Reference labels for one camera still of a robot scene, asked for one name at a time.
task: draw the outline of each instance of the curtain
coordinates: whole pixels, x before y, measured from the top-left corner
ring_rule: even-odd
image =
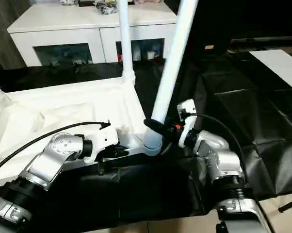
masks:
[[[29,0],[0,0],[0,68],[25,67],[7,28],[30,7]]]

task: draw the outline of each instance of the black tablecloth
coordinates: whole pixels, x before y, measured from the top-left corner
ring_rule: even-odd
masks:
[[[163,63],[134,64],[135,89],[146,117],[151,116]],[[8,91],[121,76],[121,64],[81,67],[33,67],[0,71],[0,87]],[[226,123],[239,139],[241,158],[257,199],[292,192],[292,88],[249,53],[183,61],[170,104],[195,100],[198,113]],[[238,151],[220,126],[198,119],[196,128],[217,133]],[[49,192],[49,200],[34,225],[53,224],[62,232],[150,219],[204,215],[216,194],[206,182],[204,162],[189,150],[174,146],[165,156],[143,154],[106,164],[64,172]],[[35,228],[45,232],[48,226]]]

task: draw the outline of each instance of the floor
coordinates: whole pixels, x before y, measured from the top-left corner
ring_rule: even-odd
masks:
[[[292,209],[282,214],[277,210],[278,207],[290,201],[292,201],[292,194],[261,202],[276,233],[292,233]],[[211,211],[207,216],[139,222],[91,233],[216,233],[215,226],[218,222],[217,212]]]

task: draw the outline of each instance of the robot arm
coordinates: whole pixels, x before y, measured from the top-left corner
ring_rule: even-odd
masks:
[[[83,135],[58,133],[19,174],[6,183],[0,197],[0,233],[23,232],[63,170],[66,161],[92,158],[105,148],[116,145],[118,136],[112,126],[97,131],[89,139]]]
[[[204,158],[208,177],[216,196],[214,209],[222,221],[216,226],[219,233],[270,233],[260,208],[245,193],[244,173],[238,155],[229,149],[228,142],[208,131],[197,131],[194,124],[195,104],[187,100],[177,107],[181,122],[163,125],[146,119],[144,123],[180,147],[189,147]]]

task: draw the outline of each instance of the white pvc pipe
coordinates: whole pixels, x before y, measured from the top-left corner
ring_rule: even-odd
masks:
[[[155,106],[151,118],[164,123],[170,105],[179,67],[186,48],[189,32],[199,0],[182,0],[178,10],[175,35],[170,54],[165,62]],[[150,149],[161,146],[162,135],[148,129],[144,136],[144,145]]]
[[[121,32],[121,48],[122,48],[122,62],[124,80],[133,79],[135,82],[135,75],[132,64],[132,52],[131,52],[131,39],[130,39],[130,26],[128,15],[128,1],[118,1],[120,32]]]

